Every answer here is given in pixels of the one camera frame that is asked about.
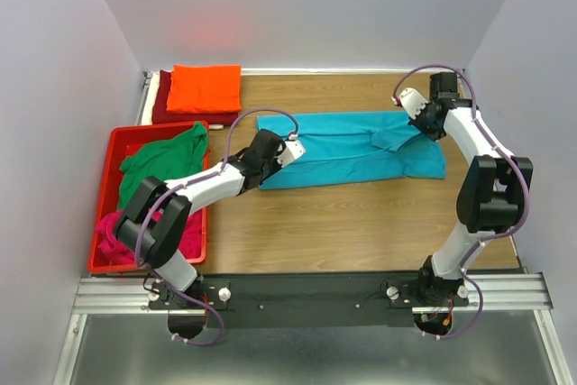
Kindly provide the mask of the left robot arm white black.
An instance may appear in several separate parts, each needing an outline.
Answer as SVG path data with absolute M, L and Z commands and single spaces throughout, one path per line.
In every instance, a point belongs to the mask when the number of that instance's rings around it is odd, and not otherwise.
M 296 136 L 286 139 L 269 130 L 256 133 L 251 144 L 227 155 L 209 170 L 186 178 L 141 182 L 114 226 L 114 236 L 145 266 L 169 285 L 178 307 L 199 300 L 201 280 L 179 245 L 188 218 L 214 203 L 259 187 L 264 180 L 306 153 Z

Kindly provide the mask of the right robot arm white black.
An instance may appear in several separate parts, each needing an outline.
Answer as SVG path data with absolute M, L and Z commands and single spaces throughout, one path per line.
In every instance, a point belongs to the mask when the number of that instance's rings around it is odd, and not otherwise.
M 511 236 L 528 215 L 532 161 L 506 149 L 484 123 L 475 99 L 460 97 L 456 85 L 456 74 L 437 73 L 430 78 L 428 97 L 411 87 L 398 96 L 410 125 L 434 142 L 451 137 L 469 165 L 454 229 L 417 278 L 398 289 L 402 301 L 414 307 L 466 298 L 465 276 L 481 250 Z

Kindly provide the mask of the teal t shirt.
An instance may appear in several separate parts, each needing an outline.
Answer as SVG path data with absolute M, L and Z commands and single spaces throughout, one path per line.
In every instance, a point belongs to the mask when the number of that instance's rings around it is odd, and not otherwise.
M 404 112 L 301 114 L 296 119 L 305 154 L 264 180 L 262 190 L 446 177 L 440 145 L 409 124 Z

